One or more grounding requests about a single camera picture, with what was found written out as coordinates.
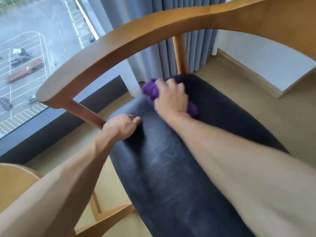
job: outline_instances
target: black seat cushion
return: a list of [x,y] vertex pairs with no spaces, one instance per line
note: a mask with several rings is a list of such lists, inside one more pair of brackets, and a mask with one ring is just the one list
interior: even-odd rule
[[[287,152],[254,117],[199,77],[174,78],[184,83],[189,99],[199,109],[200,121]],[[111,117],[122,113],[140,116],[142,124],[114,146],[110,157],[154,237],[254,236],[145,96],[130,101]]]

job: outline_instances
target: person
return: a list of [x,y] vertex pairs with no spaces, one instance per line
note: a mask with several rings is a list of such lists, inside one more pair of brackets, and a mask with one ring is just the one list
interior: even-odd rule
[[[316,171],[287,153],[192,119],[184,85],[157,80],[155,109],[256,236],[314,236]],[[82,152],[49,172],[0,214],[0,236],[69,236],[113,147],[140,117],[118,115]]]

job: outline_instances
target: person's left hand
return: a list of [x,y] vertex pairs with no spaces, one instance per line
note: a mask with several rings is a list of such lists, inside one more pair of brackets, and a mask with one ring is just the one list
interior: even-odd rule
[[102,132],[105,135],[112,135],[117,142],[130,137],[140,122],[140,117],[121,114],[106,122],[103,126]]

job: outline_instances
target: road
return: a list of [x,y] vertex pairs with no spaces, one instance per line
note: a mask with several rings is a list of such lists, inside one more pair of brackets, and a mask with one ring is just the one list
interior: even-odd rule
[[[72,0],[38,0],[0,17],[0,97],[13,104],[9,111],[0,107],[0,133],[9,133],[47,107],[28,99],[55,70],[90,44],[91,35]],[[13,48],[24,48],[31,59],[12,67]],[[37,58],[43,65],[34,73],[6,83],[8,75]]]

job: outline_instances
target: wooden chair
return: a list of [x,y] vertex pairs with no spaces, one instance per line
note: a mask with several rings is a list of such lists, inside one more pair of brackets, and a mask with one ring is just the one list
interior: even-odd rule
[[[190,100],[197,105],[198,119],[287,151],[249,113],[208,83],[188,75],[183,33],[205,28],[249,33],[316,60],[315,7],[316,0],[235,0],[154,13],[109,32],[72,57],[45,81],[37,98],[102,129],[105,120],[73,98],[124,59],[173,37],[180,74],[175,78],[185,84]],[[113,115],[119,113],[140,115],[143,120],[139,130],[118,142],[110,156],[129,198],[153,236],[253,236],[146,98],[137,97]]]
[[[0,163],[0,179],[2,180],[0,182],[0,213],[40,178],[41,175],[24,166]],[[95,192],[91,197],[90,206],[95,223],[77,231],[74,230],[71,237],[101,237],[121,219],[135,211],[132,204],[126,204],[102,212]]]

